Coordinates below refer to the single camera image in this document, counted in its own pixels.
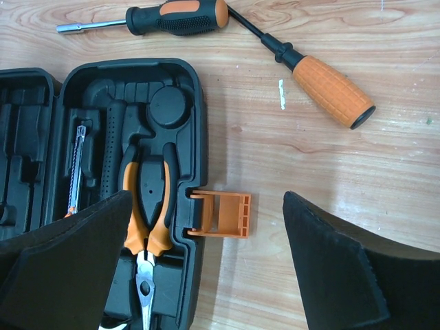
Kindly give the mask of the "silver orange utility knife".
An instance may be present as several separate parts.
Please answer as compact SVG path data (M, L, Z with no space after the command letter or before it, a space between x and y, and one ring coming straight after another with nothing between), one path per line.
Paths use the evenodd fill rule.
M65 215L66 217L72 216L78 212L80 203L80 185L82 180L81 161L86 131L87 128L84 125L79 125L76 129L75 145L72 155L69 199L67 204L67 214Z

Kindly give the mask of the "orange grid handle tool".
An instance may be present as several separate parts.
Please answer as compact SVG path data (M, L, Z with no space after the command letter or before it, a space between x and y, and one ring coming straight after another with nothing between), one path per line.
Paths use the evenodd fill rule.
M313 56L302 55L291 43L283 43L262 32L232 7L228 11L260 39L277 63L284 64L292 72L306 94L340 124L354 130L374 113L374 102L344 74Z

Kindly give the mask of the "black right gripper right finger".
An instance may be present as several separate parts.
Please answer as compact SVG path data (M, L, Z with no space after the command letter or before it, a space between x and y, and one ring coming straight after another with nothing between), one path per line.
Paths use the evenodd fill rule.
M439 254L288 191L283 216L310 329L438 329Z

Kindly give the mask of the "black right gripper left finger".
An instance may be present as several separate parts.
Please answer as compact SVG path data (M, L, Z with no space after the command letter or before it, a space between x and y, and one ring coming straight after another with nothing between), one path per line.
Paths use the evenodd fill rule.
M97 329L132 211L127 190L1 242L2 329Z

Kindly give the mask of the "claw hammer black grip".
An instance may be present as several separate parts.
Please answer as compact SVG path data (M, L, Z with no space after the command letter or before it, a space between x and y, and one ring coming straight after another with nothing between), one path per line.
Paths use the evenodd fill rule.
M100 200L106 199L118 191L118 173L122 160L121 136L126 106L127 104L123 100L113 100L107 108Z

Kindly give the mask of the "orange black pliers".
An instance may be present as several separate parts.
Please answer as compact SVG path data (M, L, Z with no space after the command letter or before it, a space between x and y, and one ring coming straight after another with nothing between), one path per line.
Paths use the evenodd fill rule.
M176 200L175 157L173 146L163 148L162 179L164 189L160 211L150 219L140 207L140 176L144 165L139 160L138 150L130 145L122 158L122 188L132 194L132 211L124 247L136 256L135 284L140 302L142 328L150 329L156 285L153 279L155 262L173 246L170 237L170 222Z

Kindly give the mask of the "black plastic tool case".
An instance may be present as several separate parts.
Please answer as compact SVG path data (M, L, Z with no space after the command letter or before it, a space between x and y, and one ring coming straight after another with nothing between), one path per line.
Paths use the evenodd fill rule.
M251 196L206 190L207 106L176 58L1 72L1 328L189 329L206 237Z

